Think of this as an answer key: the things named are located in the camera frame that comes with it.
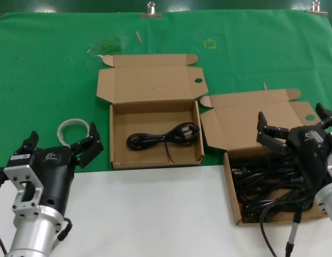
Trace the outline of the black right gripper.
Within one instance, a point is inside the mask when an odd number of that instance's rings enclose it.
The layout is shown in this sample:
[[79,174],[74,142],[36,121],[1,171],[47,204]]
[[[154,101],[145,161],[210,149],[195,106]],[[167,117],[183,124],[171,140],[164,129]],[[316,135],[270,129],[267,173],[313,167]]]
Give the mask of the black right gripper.
[[320,118],[316,126],[287,128],[269,126],[262,111],[258,113],[257,142],[278,153],[289,152],[308,186],[311,196],[323,187],[327,176],[327,159],[332,145],[324,129],[332,127],[332,111],[317,103],[315,112]]

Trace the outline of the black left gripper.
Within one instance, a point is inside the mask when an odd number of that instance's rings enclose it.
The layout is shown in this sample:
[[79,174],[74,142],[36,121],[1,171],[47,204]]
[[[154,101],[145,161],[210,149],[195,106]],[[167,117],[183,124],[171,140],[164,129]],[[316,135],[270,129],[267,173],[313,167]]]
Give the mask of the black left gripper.
[[94,122],[90,123],[89,135],[72,145],[36,148],[38,133],[32,131],[25,139],[15,155],[29,154],[28,158],[19,159],[12,156],[10,167],[29,165],[43,185],[43,192],[39,204],[65,215],[71,184],[74,179],[75,166],[85,168],[103,150],[101,137]]

